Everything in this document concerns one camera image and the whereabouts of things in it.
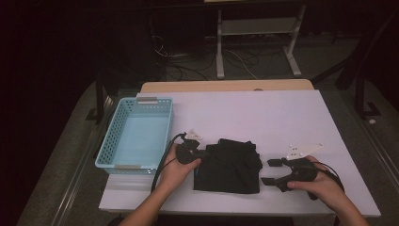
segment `person's right hand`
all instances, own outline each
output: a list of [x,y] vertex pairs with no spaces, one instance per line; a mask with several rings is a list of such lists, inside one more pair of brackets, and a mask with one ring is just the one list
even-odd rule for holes
[[[311,162],[318,162],[313,156],[307,156]],[[314,164],[321,170],[328,170],[321,164]],[[368,222],[361,215],[355,204],[345,195],[341,187],[323,172],[319,171],[312,182],[289,182],[291,189],[298,189],[313,193],[326,206],[332,209],[343,226],[368,226]]]
[[[307,156],[311,162],[318,162],[313,156]],[[314,164],[315,167],[321,170],[328,170],[321,164]],[[316,179],[312,182],[289,182],[287,184],[291,189],[308,191],[319,198],[330,209],[336,211],[343,204],[346,204],[348,198],[346,197],[340,186],[323,172],[318,172]]]

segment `blue plastic basket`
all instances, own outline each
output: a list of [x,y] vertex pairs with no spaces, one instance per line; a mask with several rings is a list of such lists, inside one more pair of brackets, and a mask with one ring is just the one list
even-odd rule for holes
[[154,174],[168,145],[171,98],[122,98],[95,165],[109,174]]

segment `table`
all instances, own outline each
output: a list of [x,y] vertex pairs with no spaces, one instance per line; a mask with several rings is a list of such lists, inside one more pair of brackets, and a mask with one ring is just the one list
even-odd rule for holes
[[[347,195],[364,216],[380,216],[320,92],[312,89],[307,80],[148,83],[138,96],[172,97],[172,135],[194,128],[204,137],[200,148],[221,137],[251,140],[257,144],[263,161],[260,177],[290,173],[287,168],[269,168],[265,163],[270,158],[286,155],[289,145],[323,143],[324,148],[314,156],[338,171]],[[161,212],[250,216],[333,214],[323,203],[311,201],[302,191],[281,193],[276,187],[261,186],[261,192],[253,195],[204,192],[192,190],[193,180],[189,175]],[[151,183],[150,175],[110,175],[100,209],[111,212],[135,209],[150,194]]]

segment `cable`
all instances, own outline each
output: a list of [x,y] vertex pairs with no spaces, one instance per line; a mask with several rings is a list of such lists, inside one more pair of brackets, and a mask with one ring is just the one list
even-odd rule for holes
[[231,54],[234,54],[237,58],[239,58],[239,59],[241,60],[241,62],[243,63],[244,67],[246,68],[247,72],[249,72],[255,79],[258,80],[258,77],[256,77],[255,74],[253,74],[253,73],[249,70],[249,68],[247,67],[246,63],[244,62],[244,60],[243,60],[241,57],[239,57],[235,52],[232,52],[232,51],[230,51],[230,50],[224,50],[224,51],[229,52],[229,53],[231,53]]
[[331,166],[329,166],[327,164],[324,164],[324,163],[321,163],[321,162],[312,162],[312,163],[313,164],[320,164],[320,165],[323,165],[323,166],[327,167],[328,169],[330,169],[330,170],[332,170],[334,172],[335,176],[338,177],[338,179],[340,179],[340,176],[338,175],[337,171],[335,171]]
[[156,183],[158,182],[158,178],[159,175],[161,174],[162,169],[165,167],[165,161],[167,160],[167,156],[170,152],[170,149],[174,143],[174,141],[178,138],[178,137],[184,137],[185,133],[183,134],[178,134],[176,135],[167,145],[167,148],[165,149],[164,155],[162,155],[161,161],[159,162],[158,168],[156,169],[155,175],[153,176],[153,180],[152,180],[152,186],[151,186],[151,192],[153,192],[155,190],[156,187]]

